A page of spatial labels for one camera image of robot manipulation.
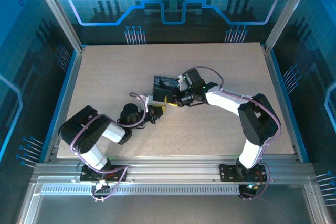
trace vent grille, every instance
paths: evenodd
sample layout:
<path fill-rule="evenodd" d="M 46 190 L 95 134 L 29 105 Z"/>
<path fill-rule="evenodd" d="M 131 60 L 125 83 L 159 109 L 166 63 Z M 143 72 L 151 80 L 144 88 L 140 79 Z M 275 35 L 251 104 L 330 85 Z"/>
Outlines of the vent grille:
<path fill-rule="evenodd" d="M 238 185 L 120 185 L 116 195 L 238 195 Z M 42 194 L 87 195 L 91 185 L 54 185 L 44 184 Z M 98 195 L 109 193 L 104 190 Z"/>
<path fill-rule="evenodd" d="M 44 184 L 41 194 L 57 194 L 57 195 L 86 195 L 91 193 L 91 185 L 74 185 L 74 184 Z"/>

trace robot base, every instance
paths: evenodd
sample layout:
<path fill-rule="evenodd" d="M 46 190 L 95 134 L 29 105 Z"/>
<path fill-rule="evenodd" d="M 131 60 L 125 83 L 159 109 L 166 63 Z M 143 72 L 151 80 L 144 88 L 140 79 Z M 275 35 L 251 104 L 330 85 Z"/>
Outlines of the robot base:
<path fill-rule="evenodd" d="M 121 166 L 122 165 L 110 165 L 108 170 L 114 170 Z M 110 173 L 110 174 L 100 174 L 100 173 L 96 173 L 95 171 L 91 170 L 87 165 L 83 165 L 82 173 L 80 175 L 80 181 L 81 182 L 98 182 L 99 180 L 104 179 L 107 182 L 117 182 L 119 181 L 122 173 L 123 173 L 123 170 L 120 170 L 115 173 Z M 126 181 L 126 175 L 127 173 L 121 179 L 122 182 Z"/>
<path fill-rule="evenodd" d="M 245 173 L 244 178 L 237 171 L 236 165 L 219 165 L 221 182 L 266 182 L 267 174 L 263 165 L 255 165 Z"/>

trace glass wall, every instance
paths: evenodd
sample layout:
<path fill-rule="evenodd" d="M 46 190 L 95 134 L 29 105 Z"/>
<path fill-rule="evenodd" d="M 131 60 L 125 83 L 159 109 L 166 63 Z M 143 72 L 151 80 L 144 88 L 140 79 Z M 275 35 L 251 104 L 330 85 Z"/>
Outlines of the glass wall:
<path fill-rule="evenodd" d="M 84 44 L 265 42 L 287 0 L 60 0 Z"/>
<path fill-rule="evenodd" d="M 0 219 L 15 223 L 73 48 L 45 0 L 0 10 Z"/>
<path fill-rule="evenodd" d="M 301 0 L 274 47 L 308 157 L 336 173 L 336 0 Z"/>

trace metal extrusion bar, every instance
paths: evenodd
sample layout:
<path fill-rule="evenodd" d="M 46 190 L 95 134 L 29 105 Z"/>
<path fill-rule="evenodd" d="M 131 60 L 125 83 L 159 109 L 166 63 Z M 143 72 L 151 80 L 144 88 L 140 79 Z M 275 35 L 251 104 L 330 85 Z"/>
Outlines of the metal extrusion bar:
<path fill-rule="evenodd" d="M 241 183 L 222 183 L 219 164 L 234 164 L 238 156 L 119 157 L 113 164 L 128 164 L 127 180 L 120 195 L 236 194 Z M 18 223 L 31 223 L 40 195 L 89 195 L 92 184 L 79 181 L 78 159 L 57 159 L 37 164 L 28 188 Z M 316 223 L 330 223 L 325 203 L 311 164 L 297 162 L 296 155 L 265 155 L 271 171 L 270 185 L 305 185 Z"/>
<path fill-rule="evenodd" d="M 316 224 L 330 224 L 331 220 L 322 193 L 316 180 L 309 178 L 309 183 L 304 185 L 307 201 Z"/>
<path fill-rule="evenodd" d="M 303 140 L 296 119 L 294 117 L 293 111 L 290 111 L 291 110 L 290 101 L 288 95 L 286 94 L 286 87 L 283 82 L 281 83 L 281 73 L 279 66 L 277 65 L 275 55 L 273 54 L 273 51 L 266 52 L 264 50 L 264 56 L 269 70 L 269 74 L 273 82 L 274 90 L 276 92 L 279 101 L 282 114 L 284 115 L 283 119 L 287 126 L 290 140 L 292 141 L 292 144 L 295 147 L 295 152 L 298 155 L 299 161 L 307 163 L 309 162 L 308 154 L 304 147 Z"/>
<path fill-rule="evenodd" d="M 277 22 L 274 25 L 273 30 L 271 31 L 267 41 L 266 41 L 266 52 L 270 52 L 277 42 L 280 34 L 287 25 L 292 13 L 295 11 L 300 0 L 288 0 L 285 7 L 283 8 Z"/>
<path fill-rule="evenodd" d="M 51 143 L 49 143 L 48 146 L 44 146 L 42 153 L 43 156 L 40 158 L 40 162 L 49 161 L 49 157 L 53 150 L 52 148 L 55 144 L 55 141 L 59 140 L 58 129 L 60 128 L 62 123 L 66 120 L 68 114 L 72 93 L 76 84 L 76 79 L 79 72 L 80 63 L 82 60 L 82 54 L 76 53 L 76 55 L 74 55 L 73 57 L 74 59 L 71 59 L 71 63 L 69 65 L 68 69 L 69 73 L 66 74 L 65 83 L 62 86 L 61 94 L 59 100 L 57 101 L 55 113 L 58 108 L 59 111 L 58 114 L 54 114 L 53 116 L 53 119 L 55 117 L 55 123 L 54 125 L 52 123 L 50 124 L 49 131 L 51 136 L 49 136 L 48 131 L 47 139 L 50 139 Z"/>
<path fill-rule="evenodd" d="M 46 0 L 76 52 L 82 51 L 81 42 L 58 0 Z"/>

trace metal floor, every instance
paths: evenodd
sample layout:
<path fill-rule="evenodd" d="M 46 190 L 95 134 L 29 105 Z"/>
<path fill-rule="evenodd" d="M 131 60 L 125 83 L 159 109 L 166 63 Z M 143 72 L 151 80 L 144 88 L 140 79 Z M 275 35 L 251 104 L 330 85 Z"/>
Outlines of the metal floor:
<path fill-rule="evenodd" d="M 211 224 L 314 223 L 303 187 L 273 185 L 261 199 L 229 195 L 91 196 L 43 195 L 33 223 Z"/>

